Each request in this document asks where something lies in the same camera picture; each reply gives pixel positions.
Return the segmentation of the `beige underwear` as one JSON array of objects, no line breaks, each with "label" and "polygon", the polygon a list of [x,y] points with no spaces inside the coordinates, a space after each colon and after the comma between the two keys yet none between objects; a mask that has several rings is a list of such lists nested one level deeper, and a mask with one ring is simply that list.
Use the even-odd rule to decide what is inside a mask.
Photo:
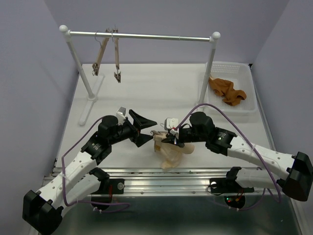
[{"label": "beige underwear", "polygon": [[184,155],[192,154],[195,146],[186,143],[184,147],[178,147],[173,144],[163,143],[161,139],[153,137],[154,151],[162,157],[161,169],[176,168]]}]

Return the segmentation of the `wooden clip hanger with underwear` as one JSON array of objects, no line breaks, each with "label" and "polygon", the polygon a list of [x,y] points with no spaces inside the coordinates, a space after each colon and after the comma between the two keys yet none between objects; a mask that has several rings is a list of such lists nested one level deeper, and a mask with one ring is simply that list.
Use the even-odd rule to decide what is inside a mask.
[{"label": "wooden clip hanger with underwear", "polygon": [[150,133],[153,135],[153,137],[159,138],[161,140],[166,138],[166,135],[168,134],[167,131],[156,131],[156,130],[152,130],[150,131]]}]

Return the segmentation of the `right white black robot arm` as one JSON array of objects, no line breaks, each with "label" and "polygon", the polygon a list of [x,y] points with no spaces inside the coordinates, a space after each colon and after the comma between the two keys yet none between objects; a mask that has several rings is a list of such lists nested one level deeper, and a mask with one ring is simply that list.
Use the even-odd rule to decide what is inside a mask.
[{"label": "right white black robot arm", "polygon": [[168,132],[163,143],[184,148],[188,143],[204,142],[206,148],[216,154],[244,160],[260,167],[248,170],[232,167],[222,185],[228,191],[239,188],[273,188],[297,201],[309,198],[313,184],[313,165],[303,152],[295,155],[252,144],[234,132],[214,125],[211,117],[195,112],[189,118],[188,127],[179,124],[177,118],[167,118],[164,129]]}]

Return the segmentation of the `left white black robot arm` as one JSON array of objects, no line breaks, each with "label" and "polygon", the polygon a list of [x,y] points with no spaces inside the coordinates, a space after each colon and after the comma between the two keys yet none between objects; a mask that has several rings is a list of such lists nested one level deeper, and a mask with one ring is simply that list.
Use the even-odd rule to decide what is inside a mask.
[{"label": "left white black robot arm", "polygon": [[141,130],[157,122],[129,110],[128,117],[107,115],[99,118],[97,131],[50,183],[37,191],[30,190],[23,198],[22,218],[42,235],[50,235],[60,226],[67,210],[90,193],[105,192],[109,176],[98,165],[110,155],[112,145],[129,139],[137,147],[152,140]]}]

